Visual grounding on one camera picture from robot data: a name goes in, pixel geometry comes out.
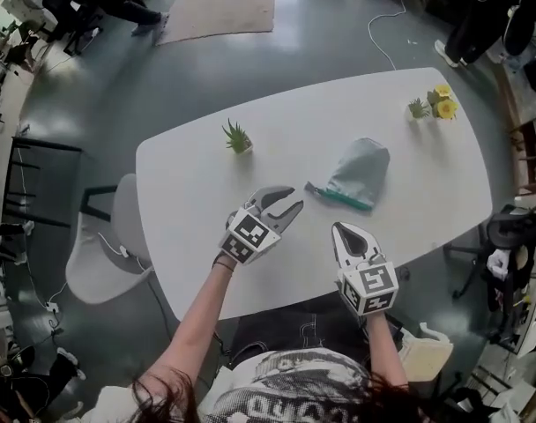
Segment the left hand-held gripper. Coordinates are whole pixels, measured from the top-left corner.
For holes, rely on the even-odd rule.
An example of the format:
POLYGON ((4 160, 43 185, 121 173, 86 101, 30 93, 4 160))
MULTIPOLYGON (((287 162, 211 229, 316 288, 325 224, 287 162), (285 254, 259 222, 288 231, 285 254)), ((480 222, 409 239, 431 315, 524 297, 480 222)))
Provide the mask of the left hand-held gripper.
POLYGON ((220 250, 245 265, 266 254, 281 241, 281 235, 291 225, 302 211, 302 200, 292 204, 280 215, 267 214, 266 209, 283 200, 295 188, 285 185, 275 185, 257 189, 249 202, 234 211, 227 220, 226 232, 219 243, 220 250))

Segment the person's black trousers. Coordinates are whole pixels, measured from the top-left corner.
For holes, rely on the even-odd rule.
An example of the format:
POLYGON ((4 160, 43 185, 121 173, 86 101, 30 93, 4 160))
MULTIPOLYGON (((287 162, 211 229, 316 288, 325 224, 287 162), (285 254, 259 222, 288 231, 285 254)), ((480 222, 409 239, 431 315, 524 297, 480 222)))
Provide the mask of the person's black trousers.
POLYGON ((337 293, 246 315, 239 320, 228 368, 250 359, 284 370, 311 363, 371 367, 367 319, 352 316, 337 293))

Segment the person's patterned shirt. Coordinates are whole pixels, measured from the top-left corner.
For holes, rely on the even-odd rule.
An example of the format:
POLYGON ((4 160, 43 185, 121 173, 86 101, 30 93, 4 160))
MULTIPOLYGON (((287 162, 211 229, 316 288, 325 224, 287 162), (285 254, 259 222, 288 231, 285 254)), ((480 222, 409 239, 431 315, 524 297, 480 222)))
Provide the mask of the person's patterned shirt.
POLYGON ((358 362, 326 348, 266 352, 222 368, 197 415, 202 423, 357 423, 368 379, 358 362))

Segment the spiky green potted plant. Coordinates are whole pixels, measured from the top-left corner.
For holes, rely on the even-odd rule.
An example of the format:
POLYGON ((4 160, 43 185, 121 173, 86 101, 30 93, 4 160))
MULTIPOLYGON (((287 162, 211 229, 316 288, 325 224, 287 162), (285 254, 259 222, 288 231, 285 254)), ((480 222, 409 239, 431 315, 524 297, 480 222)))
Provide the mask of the spiky green potted plant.
POLYGON ((252 151, 253 143, 238 122, 232 123, 230 119, 227 119, 227 125, 222 126, 222 129, 227 137, 227 149, 231 149, 235 154, 252 151))

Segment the white crumpled cloth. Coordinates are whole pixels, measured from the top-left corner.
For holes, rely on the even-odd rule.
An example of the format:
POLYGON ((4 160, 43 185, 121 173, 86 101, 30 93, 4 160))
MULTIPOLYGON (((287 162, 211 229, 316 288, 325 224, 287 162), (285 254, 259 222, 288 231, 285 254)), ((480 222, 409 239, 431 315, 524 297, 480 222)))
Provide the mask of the white crumpled cloth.
POLYGON ((510 263, 510 250, 496 249, 487 260, 490 273, 497 279, 504 281, 508 275, 510 263))

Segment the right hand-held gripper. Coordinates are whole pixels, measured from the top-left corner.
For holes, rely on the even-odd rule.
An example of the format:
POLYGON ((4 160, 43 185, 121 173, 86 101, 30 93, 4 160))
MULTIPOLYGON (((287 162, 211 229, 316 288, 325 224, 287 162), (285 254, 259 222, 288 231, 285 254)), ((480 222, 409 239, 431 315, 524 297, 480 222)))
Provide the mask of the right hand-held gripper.
POLYGON ((354 224, 336 222, 331 238, 341 269, 339 294, 346 306, 357 316, 390 309, 398 294, 398 279, 392 262, 368 264, 382 254, 374 235, 354 224))

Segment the beige floor rug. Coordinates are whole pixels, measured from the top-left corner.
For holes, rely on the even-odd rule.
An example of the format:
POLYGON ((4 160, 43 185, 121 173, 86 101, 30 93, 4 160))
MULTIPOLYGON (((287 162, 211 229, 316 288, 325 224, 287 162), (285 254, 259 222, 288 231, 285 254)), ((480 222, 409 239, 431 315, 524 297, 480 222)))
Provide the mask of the beige floor rug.
POLYGON ((273 30, 275 0, 174 0, 159 44, 273 30))

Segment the person's right forearm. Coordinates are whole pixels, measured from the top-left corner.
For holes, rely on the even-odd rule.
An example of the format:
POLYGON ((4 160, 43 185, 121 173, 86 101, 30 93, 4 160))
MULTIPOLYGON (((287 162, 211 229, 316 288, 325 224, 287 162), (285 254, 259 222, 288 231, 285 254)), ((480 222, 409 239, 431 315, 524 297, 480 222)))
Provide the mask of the person's right forearm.
POLYGON ((403 390, 408 389, 406 371, 384 312, 367 316, 372 379, 403 390))

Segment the black office chair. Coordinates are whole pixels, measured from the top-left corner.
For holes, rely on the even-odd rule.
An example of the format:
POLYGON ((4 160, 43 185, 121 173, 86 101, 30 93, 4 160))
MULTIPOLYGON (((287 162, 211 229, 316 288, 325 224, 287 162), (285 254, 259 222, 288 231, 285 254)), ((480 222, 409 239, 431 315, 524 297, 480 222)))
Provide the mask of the black office chair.
POLYGON ((473 280, 487 267, 488 257, 496 249, 517 249, 523 245, 533 245, 536 248, 536 206, 527 210, 507 204, 490 218, 486 226, 479 224, 477 229, 479 247, 458 247, 452 243, 443 246, 444 254, 460 252, 475 255, 472 271, 463 287, 452 293, 454 300, 467 292, 473 280))
POLYGON ((68 41, 63 52, 79 56, 101 31, 102 16, 95 0, 41 0, 44 9, 56 18, 56 28, 49 36, 60 41, 65 35, 68 41))

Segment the grey shell chair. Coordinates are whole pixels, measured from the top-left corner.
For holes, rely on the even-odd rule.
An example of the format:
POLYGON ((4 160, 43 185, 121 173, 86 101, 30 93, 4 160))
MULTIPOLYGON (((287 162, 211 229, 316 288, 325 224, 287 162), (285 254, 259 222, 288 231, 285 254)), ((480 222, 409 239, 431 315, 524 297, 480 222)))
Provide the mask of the grey shell chair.
POLYGON ((85 304, 103 304, 143 283, 152 272, 136 176, 85 189, 65 268, 72 294, 85 304))

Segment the yellow flower pot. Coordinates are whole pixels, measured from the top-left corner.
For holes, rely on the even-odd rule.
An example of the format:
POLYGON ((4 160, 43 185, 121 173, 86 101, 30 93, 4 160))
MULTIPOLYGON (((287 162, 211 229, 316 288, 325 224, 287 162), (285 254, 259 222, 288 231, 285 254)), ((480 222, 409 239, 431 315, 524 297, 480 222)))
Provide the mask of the yellow flower pot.
POLYGON ((437 85, 427 92, 427 101, 435 119, 452 120, 456 118, 458 104, 453 100, 448 85, 437 85))

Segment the small green potted plant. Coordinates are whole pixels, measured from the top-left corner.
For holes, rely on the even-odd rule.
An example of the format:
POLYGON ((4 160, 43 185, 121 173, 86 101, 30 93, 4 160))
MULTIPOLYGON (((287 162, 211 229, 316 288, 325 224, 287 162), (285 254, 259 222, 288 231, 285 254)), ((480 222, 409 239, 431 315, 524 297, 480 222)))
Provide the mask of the small green potted plant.
POLYGON ((416 98, 407 105, 407 111, 411 120, 426 120, 431 116, 430 105, 427 101, 416 98))

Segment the person's left forearm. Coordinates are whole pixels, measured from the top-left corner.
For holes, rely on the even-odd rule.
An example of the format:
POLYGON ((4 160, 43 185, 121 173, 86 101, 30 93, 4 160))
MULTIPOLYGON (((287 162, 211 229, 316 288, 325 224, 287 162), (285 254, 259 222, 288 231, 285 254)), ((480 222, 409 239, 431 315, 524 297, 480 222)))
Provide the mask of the person's left forearm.
POLYGON ((186 382, 194 385, 220 317, 233 272, 212 265, 164 353, 141 376, 152 396, 164 396, 186 382))

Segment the grey fabric pouch teal trim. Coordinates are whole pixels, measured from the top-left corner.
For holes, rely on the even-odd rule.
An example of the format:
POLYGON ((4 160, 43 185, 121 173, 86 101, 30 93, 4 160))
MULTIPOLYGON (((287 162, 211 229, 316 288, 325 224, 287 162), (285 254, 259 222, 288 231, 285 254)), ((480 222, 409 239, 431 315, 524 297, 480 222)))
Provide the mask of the grey fabric pouch teal trim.
POLYGON ((381 195, 390 159, 388 149, 377 141, 357 139, 347 147, 324 187, 307 182, 304 189, 314 196, 371 212, 381 195))

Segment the black metal frame table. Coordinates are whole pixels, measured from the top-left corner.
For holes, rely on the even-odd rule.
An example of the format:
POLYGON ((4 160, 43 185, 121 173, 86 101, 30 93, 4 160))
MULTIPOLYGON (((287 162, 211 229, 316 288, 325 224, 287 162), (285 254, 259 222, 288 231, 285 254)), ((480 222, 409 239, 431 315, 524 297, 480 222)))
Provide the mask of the black metal frame table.
POLYGON ((5 181, 4 181, 2 214, 4 216, 10 216, 10 217, 17 218, 17 219, 31 220, 34 223, 39 223, 39 224, 46 225, 46 226, 54 226, 54 227, 70 229, 71 225, 64 223, 62 221, 34 215, 28 211, 18 210, 18 207, 20 207, 21 204, 15 201, 11 201, 9 198, 9 195, 20 196, 20 197, 34 197, 33 194, 27 193, 26 191, 24 191, 23 193, 10 191, 11 174, 12 174, 12 169, 14 166, 40 170, 40 168, 34 164, 25 163, 23 160, 13 159, 13 153, 16 149, 30 149, 32 147, 55 150, 55 151, 62 151, 62 152, 79 152, 79 153, 83 152, 81 148, 72 146, 72 145, 65 145, 65 144, 59 144, 59 143, 54 143, 54 142, 49 142, 49 141, 42 141, 39 139, 30 138, 30 137, 14 136, 11 141, 9 162, 8 162, 8 167, 7 167, 5 181))

